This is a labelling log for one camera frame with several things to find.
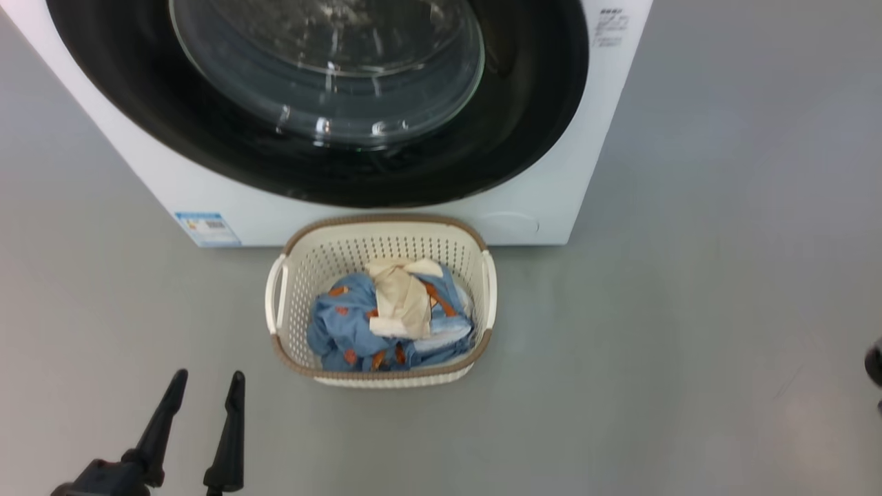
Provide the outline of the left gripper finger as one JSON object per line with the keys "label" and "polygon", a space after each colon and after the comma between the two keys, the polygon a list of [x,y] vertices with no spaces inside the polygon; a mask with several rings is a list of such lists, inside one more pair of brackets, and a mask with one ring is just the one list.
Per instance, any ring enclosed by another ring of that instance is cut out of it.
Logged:
{"label": "left gripper finger", "polygon": [[174,416],[181,408],[187,381],[188,371],[185,369],[179,369],[173,375],[141,439],[136,443],[135,448],[127,450],[121,459],[122,462],[136,464],[141,469],[141,483],[146,487],[158,488],[163,485],[165,479],[163,464],[168,436]]}
{"label": "left gripper finger", "polygon": [[236,371],[225,399],[226,420],[212,465],[205,471],[207,495],[223,495],[245,486],[245,374]]}

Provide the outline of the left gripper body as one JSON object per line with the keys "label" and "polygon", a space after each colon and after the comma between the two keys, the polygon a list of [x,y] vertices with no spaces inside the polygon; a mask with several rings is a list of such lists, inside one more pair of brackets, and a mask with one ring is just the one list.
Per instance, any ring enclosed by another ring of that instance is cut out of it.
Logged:
{"label": "left gripper body", "polygon": [[54,488],[50,496],[151,496],[141,465],[94,459],[72,482]]}

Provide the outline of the blue garment with orange print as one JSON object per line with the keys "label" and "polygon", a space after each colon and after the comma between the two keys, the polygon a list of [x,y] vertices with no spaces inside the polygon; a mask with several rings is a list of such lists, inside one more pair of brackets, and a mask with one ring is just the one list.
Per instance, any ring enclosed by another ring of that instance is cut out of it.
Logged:
{"label": "blue garment with orange print", "polygon": [[344,373],[390,373],[447,363],[469,351],[475,331],[471,299],[447,267],[441,268],[441,278],[418,277],[431,296],[431,336],[420,341],[371,332],[369,316],[377,298],[366,272],[344,276],[320,294],[313,304],[307,342],[322,367]]}

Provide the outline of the cream beige garment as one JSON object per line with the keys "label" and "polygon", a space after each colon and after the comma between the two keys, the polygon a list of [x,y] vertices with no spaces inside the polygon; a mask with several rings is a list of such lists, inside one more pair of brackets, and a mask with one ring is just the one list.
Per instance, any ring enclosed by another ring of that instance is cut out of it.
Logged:
{"label": "cream beige garment", "polygon": [[374,283],[377,307],[369,316],[374,335],[420,341],[431,336],[431,296],[418,278],[441,278],[443,270],[428,258],[379,258],[365,265]]}

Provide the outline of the black round glass door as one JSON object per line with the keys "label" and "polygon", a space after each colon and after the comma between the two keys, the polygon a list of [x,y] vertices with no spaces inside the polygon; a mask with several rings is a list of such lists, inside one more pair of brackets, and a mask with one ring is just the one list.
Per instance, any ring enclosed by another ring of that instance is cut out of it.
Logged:
{"label": "black round glass door", "polygon": [[46,0],[92,84],[167,147],[331,206],[459,200],[532,166],[588,69],[579,0]]}

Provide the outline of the cream perforated laundry basket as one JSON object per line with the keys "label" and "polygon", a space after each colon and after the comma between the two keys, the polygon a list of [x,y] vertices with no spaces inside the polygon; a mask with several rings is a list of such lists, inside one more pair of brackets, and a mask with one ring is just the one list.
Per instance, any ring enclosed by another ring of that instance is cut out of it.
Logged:
{"label": "cream perforated laundry basket", "polygon": [[[447,363],[410,371],[327,371],[307,342],[317,296],[375,258],[431,258],[472,298],[471,349]],[[312,223],[284,246],[265,286],[271,345],[294,373],[348,389],[410,389],[466,376],[491,342],[498,307],[495,261],[478,232],[461,220],[425,214],[349,216]]]}

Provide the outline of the white front-load washing machine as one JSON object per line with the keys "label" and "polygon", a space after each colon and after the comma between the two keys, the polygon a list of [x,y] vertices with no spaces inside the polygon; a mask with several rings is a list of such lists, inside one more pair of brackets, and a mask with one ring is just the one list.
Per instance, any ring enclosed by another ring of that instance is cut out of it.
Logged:
{"label": "white front-load washing machine", "polygon": [[[280,246],[312,223],[385,214],[455,218],[472,226],[489,245],[564,245],[585,200],[653,6],[653,0],[579,1],[588,38],[586,84],[573,118],[555,144],[523,172],[478,194],[427,206],[379,208],[296,200],[205,169],[141,129],[98,91],[61,40],[46,0],[0,0],[0,7],[173,218],[176,211],[216,211],[241,246]],[[604,8],[621,8],[630,17],[620,46],[593,47],[599,10]]]}

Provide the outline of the blue energy label sticker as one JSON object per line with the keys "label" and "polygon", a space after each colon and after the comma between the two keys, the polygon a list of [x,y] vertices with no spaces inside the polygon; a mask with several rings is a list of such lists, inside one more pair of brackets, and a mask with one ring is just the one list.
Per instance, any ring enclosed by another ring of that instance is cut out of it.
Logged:
{"label": "blue energy label sticker", "polygon": [[216,211],[176,211],[174,217],[199,247],[241,246],[239,237]]}

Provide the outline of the small printed text label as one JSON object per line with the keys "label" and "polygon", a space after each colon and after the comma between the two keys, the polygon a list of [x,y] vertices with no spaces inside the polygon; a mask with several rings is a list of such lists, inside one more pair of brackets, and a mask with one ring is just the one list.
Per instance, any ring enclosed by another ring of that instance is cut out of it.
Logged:
{"label": "small printed text label", "polygon": [[620,46],[629,28],[630,17],[621,8],[599,10],[593,35],[593,47],[614,48]]}

